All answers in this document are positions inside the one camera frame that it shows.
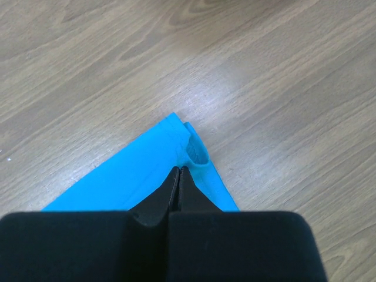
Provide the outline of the teal t shirt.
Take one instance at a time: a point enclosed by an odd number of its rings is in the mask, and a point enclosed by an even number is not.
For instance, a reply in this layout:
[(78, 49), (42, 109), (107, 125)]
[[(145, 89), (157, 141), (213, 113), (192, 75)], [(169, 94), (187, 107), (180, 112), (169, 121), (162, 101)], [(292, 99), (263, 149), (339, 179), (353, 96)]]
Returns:
[(219, 209), (238, 211), (201, 138), (175, 113), (93, 169), (43, 210), (129, 210), (154, 192), (175, 166), (188, 167), (195, 185)]

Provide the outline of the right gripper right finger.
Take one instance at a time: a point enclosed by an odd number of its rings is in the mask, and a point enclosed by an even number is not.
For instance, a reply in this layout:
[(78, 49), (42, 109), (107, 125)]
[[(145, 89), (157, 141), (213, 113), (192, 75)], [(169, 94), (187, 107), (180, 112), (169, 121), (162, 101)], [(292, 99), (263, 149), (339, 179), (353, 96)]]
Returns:
[(176, 211), (221, 213), (222, 211), (196, 186), (187, 166), (180, 169)]

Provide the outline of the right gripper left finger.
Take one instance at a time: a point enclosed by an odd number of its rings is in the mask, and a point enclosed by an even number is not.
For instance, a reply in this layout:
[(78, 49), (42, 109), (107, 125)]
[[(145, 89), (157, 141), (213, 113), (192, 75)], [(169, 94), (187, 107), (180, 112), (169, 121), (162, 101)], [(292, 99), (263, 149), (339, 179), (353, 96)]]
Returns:
[(129, 212), (141, 225), (148, 228), (162, 228), (171, 211), (177, 209), (179, 197), (180, 169), (173, 167), (163, 183)]

